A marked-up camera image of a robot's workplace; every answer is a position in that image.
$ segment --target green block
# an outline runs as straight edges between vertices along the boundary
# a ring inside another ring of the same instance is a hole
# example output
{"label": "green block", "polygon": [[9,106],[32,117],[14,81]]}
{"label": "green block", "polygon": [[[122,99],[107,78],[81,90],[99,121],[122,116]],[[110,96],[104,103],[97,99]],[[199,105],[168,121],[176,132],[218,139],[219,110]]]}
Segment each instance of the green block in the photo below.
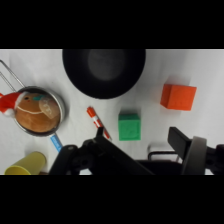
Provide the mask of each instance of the green block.
{"label": "green block", "polygon": [[141,120],[137,114],[121,114],[118,122],[120,141],[141,140]]}

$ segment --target orange block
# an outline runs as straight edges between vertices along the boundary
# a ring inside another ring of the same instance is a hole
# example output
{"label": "orange block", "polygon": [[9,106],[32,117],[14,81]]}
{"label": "orange block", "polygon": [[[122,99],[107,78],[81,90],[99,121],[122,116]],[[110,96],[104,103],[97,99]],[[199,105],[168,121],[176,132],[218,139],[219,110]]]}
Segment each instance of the orange block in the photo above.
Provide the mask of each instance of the orange block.
{"label": "orange block", "polygon": [[161,105],[171,110],[191,111],[197,88],[164,85]]}

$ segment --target frying pan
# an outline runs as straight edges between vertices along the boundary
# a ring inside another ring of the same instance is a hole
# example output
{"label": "frying pan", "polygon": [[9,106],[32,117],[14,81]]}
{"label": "frying pan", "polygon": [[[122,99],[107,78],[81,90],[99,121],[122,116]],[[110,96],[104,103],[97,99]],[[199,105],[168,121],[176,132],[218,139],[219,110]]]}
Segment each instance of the frying pan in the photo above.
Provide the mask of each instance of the frying pan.
{"label": "frying pan", "polygon": [[139,80],[145,49],[64,49],[66,73],[82,93],[111,99],[129,91]]}

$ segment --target white backdrop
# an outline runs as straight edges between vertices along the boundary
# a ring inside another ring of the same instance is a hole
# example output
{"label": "white backdrop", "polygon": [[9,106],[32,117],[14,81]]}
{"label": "white backdrop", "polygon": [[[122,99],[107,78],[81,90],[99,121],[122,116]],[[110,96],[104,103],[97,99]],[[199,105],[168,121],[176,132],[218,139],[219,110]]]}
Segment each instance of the white backdrop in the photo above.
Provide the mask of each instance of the white backdrop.
{"label": "white backdrop", "polygon": [[[224,143],[224,50],[147,49],[147,61],[138,84],[125,95],[113,100],[95,100],[83,95],[69,81],[59,49],[1,49],[3,60],[27,86],[54,90],[65,101],[67,116],[58,136],[63,144],[81,146],[95,136],[96,128],[86,113],[93,106],[112,136],[113,143],[134,159],[146,159],[148,148],[169,150],[170,126],[178,127],[188,137],[204,137],[208,145]],[[3,66],[0,70],[15,84]],[[191,112],[169,111],[160,106],[165,83],[197,87]],[[10,88],[0,79],[0,92]],[[118,114],[137,111],[142,120],[142,140],[119,142]],[[0,114],[0,174],[32,151],[47,157],[44,171],[49,171],[57,151],[48,138],[23,133],[10,118]]]}

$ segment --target yellow cup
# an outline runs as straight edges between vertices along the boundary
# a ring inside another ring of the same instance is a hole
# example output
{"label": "yellow cup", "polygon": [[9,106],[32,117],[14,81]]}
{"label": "yellow cup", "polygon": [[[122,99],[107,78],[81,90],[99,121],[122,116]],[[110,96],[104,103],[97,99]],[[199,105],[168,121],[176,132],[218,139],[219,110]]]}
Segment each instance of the yellow cup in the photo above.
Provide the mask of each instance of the yellow cup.
{"label": "yellow cup", "polygon": [[39,175],[45,164],[45,156],[40,152],[33,152],[10,166],[5,175]]}

